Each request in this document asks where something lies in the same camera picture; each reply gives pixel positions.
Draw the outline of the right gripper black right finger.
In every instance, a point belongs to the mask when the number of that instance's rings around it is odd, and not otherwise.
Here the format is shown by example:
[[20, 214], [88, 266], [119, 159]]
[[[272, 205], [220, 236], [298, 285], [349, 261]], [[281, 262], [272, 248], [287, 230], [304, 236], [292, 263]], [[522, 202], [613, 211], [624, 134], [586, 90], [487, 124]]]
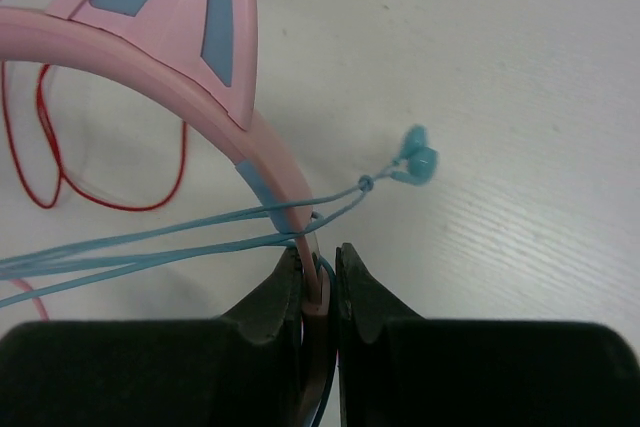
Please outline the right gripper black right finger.
[[425, 318], [336, 251], [346, 426], [635, 426], [639, 362], [597, 323]]

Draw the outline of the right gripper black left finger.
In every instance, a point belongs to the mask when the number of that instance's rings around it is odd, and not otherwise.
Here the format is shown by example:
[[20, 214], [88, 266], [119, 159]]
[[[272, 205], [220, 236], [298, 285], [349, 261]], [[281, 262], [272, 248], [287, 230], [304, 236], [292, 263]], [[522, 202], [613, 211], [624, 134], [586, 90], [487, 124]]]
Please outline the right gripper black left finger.
[[21, 324], [1, 341], [5, 426], [296, 426], [301, 265], [217, 318]]

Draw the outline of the blue pink cat-ear headphones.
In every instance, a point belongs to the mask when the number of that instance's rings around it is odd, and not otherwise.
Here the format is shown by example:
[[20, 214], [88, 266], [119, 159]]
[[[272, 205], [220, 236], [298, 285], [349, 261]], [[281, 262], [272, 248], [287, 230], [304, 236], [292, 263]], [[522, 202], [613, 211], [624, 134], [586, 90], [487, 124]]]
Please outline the blue pink cat-ear headphones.
[[166, 107], [234, 164], [275, 227], [266, 244], [294, 242], [304, 284], [295, 422], [309, 426], [331, 384], [331, 287], [320, 264], [310, 188], [254, 112], [257, 44], [256, 0], [53, 0], [43, 11], [1, 11], [3, 60], [96, 74]]

